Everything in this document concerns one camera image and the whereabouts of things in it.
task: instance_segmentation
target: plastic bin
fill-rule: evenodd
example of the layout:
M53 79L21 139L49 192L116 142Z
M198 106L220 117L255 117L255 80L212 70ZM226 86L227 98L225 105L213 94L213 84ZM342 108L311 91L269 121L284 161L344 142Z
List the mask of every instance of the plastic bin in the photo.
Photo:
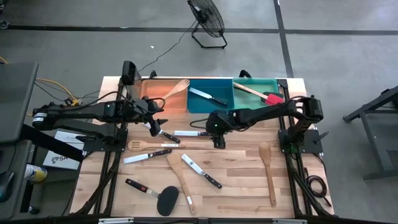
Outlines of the plastic bin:
M227 102L228 106L220 105L188 91L188 110L191 113L211 113L214 110L234 108L234 93L232 79L202 79L190 80L189 88L195 88Z
M149 98L163 97L169 93L174 86L180 82L179 79L159 79L159 80L144 80L141 87L141 97L148 96ZM187 89L176 93L166 99L164 112L162 113L185 113L187 112ZM156 101L159 106L163 105L162 100Z
M279 92L275 78L234 78L233 82L244 85L252 90L256 90L259 93L264 93L265 91L274 93ZM238 88L234 88L234 103L235 109L258 109L268 106L261 101L259 96L242 91Z

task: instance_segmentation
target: fan base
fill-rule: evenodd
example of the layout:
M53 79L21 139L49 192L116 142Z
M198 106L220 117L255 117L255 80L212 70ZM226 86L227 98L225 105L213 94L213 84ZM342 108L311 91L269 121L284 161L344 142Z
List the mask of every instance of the fan base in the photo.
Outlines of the fan base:
M200 41L194 35L194 33L198 30L198 26L199 26L199 23L197 23L197 25L195 26L195 28L192 31L192 38L196 42L198 42L198 44L200 45L201 48L204 48L204 49L224 49L228 45L224 35L222 34L221 37L223 38L225 45L223 45L223 46L211 46L211 47L204 46L203 44L200 43Z

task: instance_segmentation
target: knife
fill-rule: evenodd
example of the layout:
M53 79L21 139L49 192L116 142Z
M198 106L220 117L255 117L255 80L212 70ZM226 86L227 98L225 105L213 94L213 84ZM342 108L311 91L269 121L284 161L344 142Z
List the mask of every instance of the knife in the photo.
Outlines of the knife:
M161 155L168 154L168 153L171 153L171 152L172 152L171 149L165 149L165 150L157 151L157 152L154 152L154 153L148 153L148 154L142 154L142 155L138 155L138 156L128 157L128 158L124 159L124 164L137 162L137 161L141 161L141 160L144 160L144 159L149 159L149 158L154 157L154 156L161 156Z
M204 93L204 92L202 92L202 91L200 91L200 90L197 90L197 89L195 89L195 88L189 88L189 91L190 92L192 92L192 93L194 93L194 94L197 94L197 95L199 95L199 96L202 96L202 97L204 97L204 98L208 98L209 100L213 100L214 102L216 102L216 103L219 103L219 104L221 104L221 105L223 105L223 106L228 106L228 104L225 102L225 101L223 101L223 100L221 100L221 99L218 99L218 98L214 98L214 97L212 97L211 95L209 95L209 94L207 94L207 93Z
M150 124L149 124L149 123L146 123L146 124L143 124L143 125L144 125L145 127L147 127L147 128L150 129ZM173 141L173 142L177 142L177 143L180 143L180 142L181 142L181 140L179 140L179 139L176 138L175 136L172 136L171 134L169 134L169 133L163 131L163 129L161 129L161 130L159 131L159 133L157 133L157 135L160 135L160 134L163 134L166 138L170 139L170 140Z
M200 131L174 131L175 136L209 136L208 132Z
M193 162L191 160L191 158L189 158L186 154L182 155L181 157L194 171L196 171L198 174L205 176L206 179L213 184L214 186L216 186L217 188L221 189L223 186L218 183L215 179L213 179L212 177L210 177L207 173L205 173L205 171L203 171L195 162Z

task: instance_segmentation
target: yellow cable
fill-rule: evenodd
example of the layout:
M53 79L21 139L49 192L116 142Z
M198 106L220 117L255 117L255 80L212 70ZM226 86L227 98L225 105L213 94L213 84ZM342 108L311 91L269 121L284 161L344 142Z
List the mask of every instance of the yellow cable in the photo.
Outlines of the yellow cable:
M58 85L59 87L63 88L63 89L70 95L70 97L72 97L73 100L76 98L75 96L73 96L73 95L69 92L69 90L68 90L66 87L64 87L63 85L57 83L56 81L48 80L48 79L44 79L44 78L36 78L36 80L56 84L56 85Z
M6 61L6 59L2 58L1 56L0 56L0 59L1 59L4 63L8 64L8 62Z

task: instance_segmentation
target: orange bin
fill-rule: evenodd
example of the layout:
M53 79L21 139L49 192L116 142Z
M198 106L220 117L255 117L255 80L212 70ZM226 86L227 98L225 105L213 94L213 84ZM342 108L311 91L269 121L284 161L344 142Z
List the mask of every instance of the orange bin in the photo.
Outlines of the orange bin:
M149 98L163 98L168 94L174 86L180 82L179 79L164 80L144 80L141 87L141 98L148 96ZM166 99L164 112L162 113L185 113L187 112L187 93L188 88L176 93ZM163 105L162 100L156 100L159 106Z

